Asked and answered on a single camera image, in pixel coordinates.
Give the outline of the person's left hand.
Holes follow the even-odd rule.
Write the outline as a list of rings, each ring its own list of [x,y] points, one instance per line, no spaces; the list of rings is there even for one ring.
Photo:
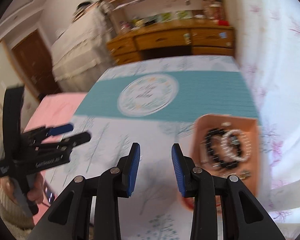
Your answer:
[[[36,174],[34,180],[33,188],[27,193],[28,200],[35,202],[36,204],[41,204],[44,199],[43,193],[43,184],[44,178],[41,173]],[[14,183],[10,177],[0,178],[0,189],[4,191],[8,198],[15,204],[18,204],[18,201],[14,197]]]

